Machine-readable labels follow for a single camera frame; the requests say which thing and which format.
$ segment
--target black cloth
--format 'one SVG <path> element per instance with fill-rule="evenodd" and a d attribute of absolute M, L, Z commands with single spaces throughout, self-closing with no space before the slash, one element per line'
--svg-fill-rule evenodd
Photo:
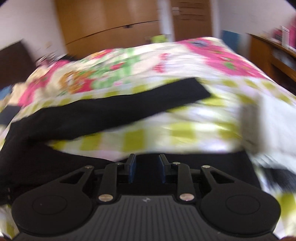
<path fill-rule="evenodd" d="M 262 169 L 271 188 L 280 188 L 282 192 L 296 192 L 296 174 L 286 169 Z"/>
<path fill-rule="evenodd" d="M 0 0 L 0 6 L 5 2 L 6 2 L 6 0 Z"/>
<path fill-rule="evenodd" d="M 11 120 L 20 111 L 21 107 L 17 105 L 8 105 L 0 112 L 0 125 L 8 126 Z"/>
<path fill-rule="evenodd" d="M 41 109 L 11 124 L 0 152 L 0 182 L 4 186 L 12 182 L 11 177 L 15 177 L 15 173 L 21 172 L 26 176 L 28 170 L 34 169 L 23 158 L 36 143 L 74 139 L 126 125 L 207 97 L 210 97 L 210 93 L 195 78 L 190 78 L 134 95 L 80 100 L 65 106 Z M 47 162 L 42 158 L 39 161 L 44 167 L 52 164 L 48 159 Z M 62 173 L 68 171 L 66 168 L 62 170 L 63 167 L 61 164 Z M 32 175 L 36 181 L 41 178 L 38 171 Z M 27 178 L 23 178 L 17 183 L 27 181 Z"/>
<path fill-rule="evenodd" d="M 287 0 L 296 9 L 296 0 Z"/>
<path fill-rule="evenodd" d="M 175 185 L 163 185 L 159 174 L 159 154 L 144 154 L 136 157 L 136 173 L 131 185 L 118 187 L 120 193 L 133 195 L 157 195 L 174 193 Z M 211 165 L 235 178 L 260 188 L 259 181 L 245 151 L 229 154 L 165 154 L 169 162 L 181 162 L 192 169 Z M 17 168 L 10 176 L 10 201 L 39 185 L 50 182 L 83 166 L 92 165 L 103 169 L 112 163 L 105 159 L 62 153 L 36 143 L 20 158 Z"/>

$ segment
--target wardrobe door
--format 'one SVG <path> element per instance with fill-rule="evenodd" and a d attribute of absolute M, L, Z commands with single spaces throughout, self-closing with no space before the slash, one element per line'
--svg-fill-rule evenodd
<path fill-rule="evenodd" d="M 86 38 L 82 38 L 73 41 L 66 45 L 68 54 L 75 56 L 76 58 L 84 58 L 87 55 L 92 54 L 92 50 L 89 49 L 88 41 Z"/>
<path fill-rule="evenodd" d="M 212 36 L 210 0 L 171 0 L 176 41 Z"/>
<path fill-rule="evenodd" d="M 135 24 L 134 28 L 137 36 L 137 43 L 135 46 L 147 44 L 151 37 L 160 35 L 158 21 Z"/>
<path fill-rule="evenodd" d="M 82 26 L 76 12 L 77 0 L 56 0 L 55 2 L 65 43 L 82 38 Z"/>
<path fill-rule="evenodd" d="M 91 53 L 100 52 L 102 50 L 111 48 L 108 31 L 109 30 L 105 30 L 86 38 L 86 42 L 89 46 L 88 49 L 91 50 Z"/>
<path fill-rule="evenodd" d="M 75 1 L 83 37 L 108 29 L 103 0 Z"/>
<path fill-rule="evenodd" d="M 133 24 L 128 0 L 102 0 L 107 29 Z"/>
<path fill-rule="evenodd" d="M 128 0 L 128 7 L 134 23 L 157 21 L 157 0 Z"/>

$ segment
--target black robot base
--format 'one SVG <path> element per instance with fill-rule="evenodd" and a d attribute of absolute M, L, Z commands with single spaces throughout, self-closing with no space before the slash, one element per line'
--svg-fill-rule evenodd
<path fill-rule="evenodd" d="M 200 170 L 159 156 L 171 194 L 135 196 L 136 156 L 103 170 L 85 166 L 15 200 L 16 241 L 278 240 L 280 206 L 269 194 L 211 166 Z"/>

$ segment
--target black fabric strap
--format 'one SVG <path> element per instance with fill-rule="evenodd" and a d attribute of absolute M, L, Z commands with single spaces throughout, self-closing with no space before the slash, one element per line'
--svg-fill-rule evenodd
<path fill-rule="evenodd" d="M 28 151 L 32 151 L 39 142 L 74 139 L 126 125 L 207 97 L 210 97 L 210 94 L 206 89 L 195 78 L 189 78 L 134 95 L 80 100 L 65 106 L 41 109 L 11 124 L 0 152 L 0 184 L 11 182 L 12 177 L 18 184 L 28 182 L 30 178 L 33 178 L 30 184 L 41 184 L 48 180 L 45 178 L 42 181 L 42 175 L 49 176 L 53 169 L 48 167 L 56 163 L 45 156 L 49 155 L 48 153 L 39 153 L 39 158 L 29 155 L 24 159 Z M 67 166 L 70 162 L 67 160 L 64 161 L 63 157 L 59 156 L 60 164 L 55 166 L 55 174 L 59 171 L 61 175 L 68 172 Z M 38 173 L 36 167 L 45 172 Z"/>
<path fill-rule="evenodd" d="M 0 125 L 8 126 L 21 107 L 16 105 L 8 105 L 0 112 Z"/>

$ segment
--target floral bedspread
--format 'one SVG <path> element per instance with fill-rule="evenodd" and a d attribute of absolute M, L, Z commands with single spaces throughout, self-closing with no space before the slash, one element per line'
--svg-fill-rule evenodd
<path fill-rule="evenodd" d="M 127 126 L 74 140 L 53 140 L 48 145 L 111 161 L 130 153 L 229 153 L 242 148 L 243 105 L 256 103 L 260 93 L 296 104 L 294 95 L 255 65 L 221 40 L 206 37 L 105 50 L 80 61 L 57 62 L 45 75 L 31 76 L 22 91 L 15 91 L 19 96 L 14 98 L 23 109 L 13 121 L 41 108 L 139 93 L 186 77 L 197 78 L 212 97 Z M 0 137 L 2 142 L 8 130 Z"/>

